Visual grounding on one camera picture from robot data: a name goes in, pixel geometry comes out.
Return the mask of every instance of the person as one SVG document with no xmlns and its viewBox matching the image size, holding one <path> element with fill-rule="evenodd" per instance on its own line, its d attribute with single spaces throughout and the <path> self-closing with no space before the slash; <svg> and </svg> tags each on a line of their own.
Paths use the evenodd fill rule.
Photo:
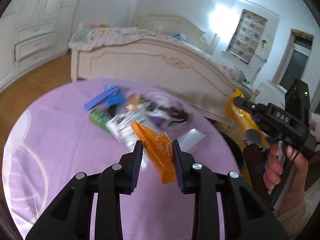
<svg viewBox="0 0 320 240">
<path fill-rule="evenodd" d="M 290 160 L 294 158 L 297 152 L 290 145 L 287 146 L 286 155 Z M 279 146 L 273 144 L 270 148 L 268 162 L 265 165 L 265 173 L 263 174 L 263 181 L 268 189 L 273 189 L 280 183 L 280 175 L 284 171 L 282 164 L 277 159 L 279 153 Z M 284 197 L 279 210 L 274 210 L 273 212 L 290 239 L 298 236 L 312 216 L 311 205 L 306 200 L 304 192 L 309 163 L 299 153 L 294 160 L 294 166 L 296 167 L 296 172 L 289 191 Z"/>
</svg>

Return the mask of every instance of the purple tablecloth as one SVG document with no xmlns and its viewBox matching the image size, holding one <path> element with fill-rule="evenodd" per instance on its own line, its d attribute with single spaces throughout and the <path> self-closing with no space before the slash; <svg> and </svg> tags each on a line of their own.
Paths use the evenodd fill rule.
<svg viewBox="0 0 320 240">
<path fill-rule="evenodd" d="M 159 91 L 117 79 L 74 82 L 39 98 L 13 127 L 4 149 L 2 179 L 8 207 L 23 238 L 77 172 L 102 172 L 127 153 L 125 145 L 91 123 L 83 109 L 107 83 L 119 84 L 126 96 Z M 168 131 L 170 139 L 196 128 L 206 137 L 192 152 L 195 160 L 218 173 L 239 171 L 220 133 L 192 107 L 183 105 L 194 113 L 194 120 L 183 129 Z M 121 195 L 120 200 L 125 240 L 191 238 L 194 196 L 183 195 L 177 182 L 162 185 L 151 163 L 140 172 L 134 193 Z M 222 220 L 220 225 L 224 239 Z"/>
</svg>

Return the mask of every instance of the white wardrobe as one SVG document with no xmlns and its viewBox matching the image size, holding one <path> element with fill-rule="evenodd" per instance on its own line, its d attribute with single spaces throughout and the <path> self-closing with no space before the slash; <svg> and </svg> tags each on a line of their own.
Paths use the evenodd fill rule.
<svg viewBox="0 0 320 240">
<path fill-rule="evenodd" d="M 78 0 L 12 0 L 0 18 L 0 92 L 68 50 Z"/>
</svg>

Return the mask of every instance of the bed headboard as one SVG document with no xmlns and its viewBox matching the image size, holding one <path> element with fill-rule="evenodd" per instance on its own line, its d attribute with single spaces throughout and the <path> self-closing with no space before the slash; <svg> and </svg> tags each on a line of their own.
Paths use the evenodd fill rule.
<svg viewBox="0 0 320 240">
<path fill-rule="evenodd" d="M 134 25 L 140 29 L 148 29 L 156 33 L 182 33 L 186 36 L 187 43 L 204 52 L 210 52 L 212 48 L 203 37 L 205 32 L 181 16 L 160 14 L 138 16 L 134 21 Z"/>
</svg>

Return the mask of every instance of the bed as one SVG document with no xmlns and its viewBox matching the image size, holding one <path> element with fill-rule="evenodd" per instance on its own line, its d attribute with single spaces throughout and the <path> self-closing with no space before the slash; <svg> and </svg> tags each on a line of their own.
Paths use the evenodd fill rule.
<svg viewBox="0 0 320 240">
<path fill-rule="evenodd" d="M 241 75 L 205 53 L 210 45 L 204 32 L 179 16 L 139 17 L 135 24 L 136 29 L 91 31 L 90 48 L 75 42 L 74 36 L 69 44 L 72 80 L 105 77 L 144 82 L 181 98 L 207 118 L 233 124 L 224 108 L 234 90 L 242 88 L 237 82 Z M 178 31 L 185 34 L 185 42 L 164 34 Z M 110 34 L 98 42 L 95 37 L 102 32 Z"/>
</svg>

